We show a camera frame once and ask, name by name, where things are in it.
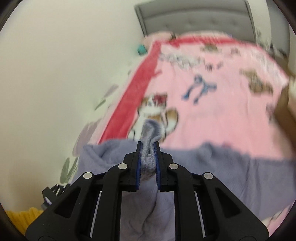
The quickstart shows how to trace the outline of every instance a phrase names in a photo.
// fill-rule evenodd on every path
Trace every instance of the blue ribbon print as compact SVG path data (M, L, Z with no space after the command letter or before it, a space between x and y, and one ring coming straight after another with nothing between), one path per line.
M202 78L202 76L196 75L194 77L194 83L193 85L191 85L188 89L188 91L186 92L185 95L182 96L183 100L188 100L190 97L191 92L199 87L203 85L201 92L199 93L199 95L197 97L195 97L195 99L193 100L193 104L198 104L199 99L203 96L206 95L208 93L208 91L216 91L217 90L217 84L216 83L206 83L206 81Z

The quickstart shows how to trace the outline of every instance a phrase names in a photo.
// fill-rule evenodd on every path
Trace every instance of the gray upholstered headboard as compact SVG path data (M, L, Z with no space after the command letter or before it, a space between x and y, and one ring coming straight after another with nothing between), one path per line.
M255 28L248 1L156 0L135 6L144 35L160 30L182 34L217 30L234 38L255 42Z

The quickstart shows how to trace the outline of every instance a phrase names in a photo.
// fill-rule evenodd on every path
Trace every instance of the pink blanket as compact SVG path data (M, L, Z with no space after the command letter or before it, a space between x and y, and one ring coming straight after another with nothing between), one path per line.
M272 115L287 82L274 60L250 43L230 37L155 42L96 136L99 143L139 140L152 118L162 126L162 147L210 141L253 157L291 157Z

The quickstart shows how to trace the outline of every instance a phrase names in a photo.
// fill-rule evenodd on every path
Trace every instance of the pillow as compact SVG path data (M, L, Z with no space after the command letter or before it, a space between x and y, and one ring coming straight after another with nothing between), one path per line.
M151 33L148 36L145 36L141 44L144 45L147 50L149 50L151 44L155 40L168 41L172 38L173 35L174 33L170 31L159 31L159 32Z
M231 34L227 34L220 31L212 31L212 30L186 32L186 33L183 33L180 37L203 37L203 36L232 38Z

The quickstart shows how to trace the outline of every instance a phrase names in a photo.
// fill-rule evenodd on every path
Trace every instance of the blue gripper pad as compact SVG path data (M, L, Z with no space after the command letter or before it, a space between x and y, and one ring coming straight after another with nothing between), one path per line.
M138 157L138 164L137 164L137 169L136 169L136 188L139 190L140 187L140 181L141 181L141 153L143 149L143 143L141 142L140 146L140 152L139 152L139 157Z
M155 156L155 160L156 160L156 172L155 172L155 176L156 176L156 184L157 184L157 188L158 190L160 190L160 179L161 179L161 174L160 174L160 167L159 167L159 160L158 160L158 156L157 156L157 148L156 148L156 143L154 143L153 145L154 147L154 156Z

